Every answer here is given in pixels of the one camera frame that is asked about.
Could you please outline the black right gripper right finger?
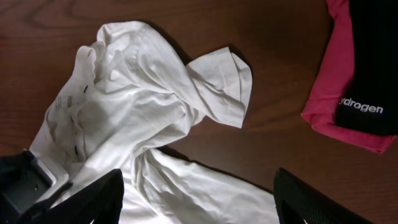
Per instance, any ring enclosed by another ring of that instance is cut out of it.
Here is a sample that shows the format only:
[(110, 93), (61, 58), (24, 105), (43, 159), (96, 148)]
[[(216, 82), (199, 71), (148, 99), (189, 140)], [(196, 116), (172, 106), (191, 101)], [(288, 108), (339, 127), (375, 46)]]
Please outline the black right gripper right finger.
[(280, 224), (370, 224), (283, 168), (273, 190)]

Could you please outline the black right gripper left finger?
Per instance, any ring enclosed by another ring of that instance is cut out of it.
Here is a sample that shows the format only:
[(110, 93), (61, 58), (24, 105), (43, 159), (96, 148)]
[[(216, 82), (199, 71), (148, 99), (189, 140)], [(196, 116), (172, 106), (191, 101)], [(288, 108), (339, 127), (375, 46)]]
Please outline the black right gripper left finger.
[(51, 197), (35, 203), (18, 224), (118, 224), (123, 207), (124, 182), (113, 169), (62, 203), (53, 204), (72, 187), (67, 183)]

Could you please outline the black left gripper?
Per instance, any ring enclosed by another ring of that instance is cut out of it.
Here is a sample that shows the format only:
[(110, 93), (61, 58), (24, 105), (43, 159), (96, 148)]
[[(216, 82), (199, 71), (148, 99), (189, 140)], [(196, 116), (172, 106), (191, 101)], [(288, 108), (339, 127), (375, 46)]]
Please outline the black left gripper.
[(72, 186), (56, 162), (24, 151), (1, 158), (1, 223), (32, 223)]

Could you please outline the white t-shirt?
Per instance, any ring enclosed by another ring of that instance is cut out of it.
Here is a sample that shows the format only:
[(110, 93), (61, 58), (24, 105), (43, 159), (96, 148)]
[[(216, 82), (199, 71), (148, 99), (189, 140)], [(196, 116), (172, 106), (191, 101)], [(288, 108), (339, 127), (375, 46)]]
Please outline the white t-shirt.
[(30, 151), (68, 172), (62, 200), (120, 169), (121, 223), (278, 223), (269, 192), (160, 150), (205, 117), (240, 128), (251, 88), (229, 48), (184, 64), (150, 25), (105, 24), (79, 48)]

